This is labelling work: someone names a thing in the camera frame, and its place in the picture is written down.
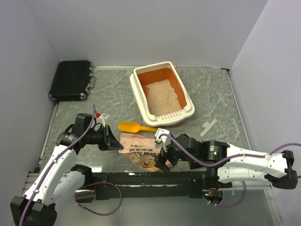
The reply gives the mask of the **white orange litter box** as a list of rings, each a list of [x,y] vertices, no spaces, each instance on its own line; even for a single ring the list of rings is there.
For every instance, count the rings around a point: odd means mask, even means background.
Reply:
[[[142,119],[148,126],[174,125],[195,112],[183,82],[169,61],[135,68],[130,85]]]

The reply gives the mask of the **yellow plastic litter scoop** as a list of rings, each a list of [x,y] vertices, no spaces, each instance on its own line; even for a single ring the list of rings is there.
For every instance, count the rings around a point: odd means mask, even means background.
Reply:
[[[138,132],[152,132],[155,133],[157,128],[141,126],[136,122],[123,121],[118,124],[118,129],[132,134],[137,134]]]

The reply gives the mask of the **pink cat litter bag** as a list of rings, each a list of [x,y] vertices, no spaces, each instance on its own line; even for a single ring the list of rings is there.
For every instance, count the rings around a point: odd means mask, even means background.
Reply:
[[[121,133],[120,144],[124,148],[119,150],[119,153],[126,156],[139,169],[150,172],[161,171],[155,166],[155,157],[160,153],[161,147],[153,138]]]

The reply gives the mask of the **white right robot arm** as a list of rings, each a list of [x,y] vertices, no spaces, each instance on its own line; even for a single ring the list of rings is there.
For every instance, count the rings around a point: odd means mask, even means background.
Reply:
[[[292,190],[298,184],[294,154],[285,149],[288,144],[265,153],[215,140],[197,141],[186,134],[173,137],[167,130],[156,132],[155,143],[161,147],[155,157],[157,168],[169,173],[167,163],[175,166],[180,161],[187,162],[191,170],[205,168],[204,180],[209,187],[253,181]]]

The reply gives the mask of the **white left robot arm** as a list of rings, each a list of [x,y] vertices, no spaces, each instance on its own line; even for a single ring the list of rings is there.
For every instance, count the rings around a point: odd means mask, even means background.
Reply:
[[[97,145],[101,151],[122,150],[109,125],[95,129],[94,114],[79,113],[75,122],[58,136],[43,171],[23,196],[15,196],[10,209],[16,226],[52,226],[58,207],[79,188],[96,188],[92,169],[75,165],[62,179],[66,168],[86,145]]]

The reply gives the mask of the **metal bag clip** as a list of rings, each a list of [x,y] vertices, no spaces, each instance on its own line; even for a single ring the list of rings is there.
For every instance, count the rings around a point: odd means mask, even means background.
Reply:
[[[213,119],[211,122],[206,121],[203,125],[203,131],[200,133],[201,137],[204,137],[206,133],[217,123],[217,119]]]

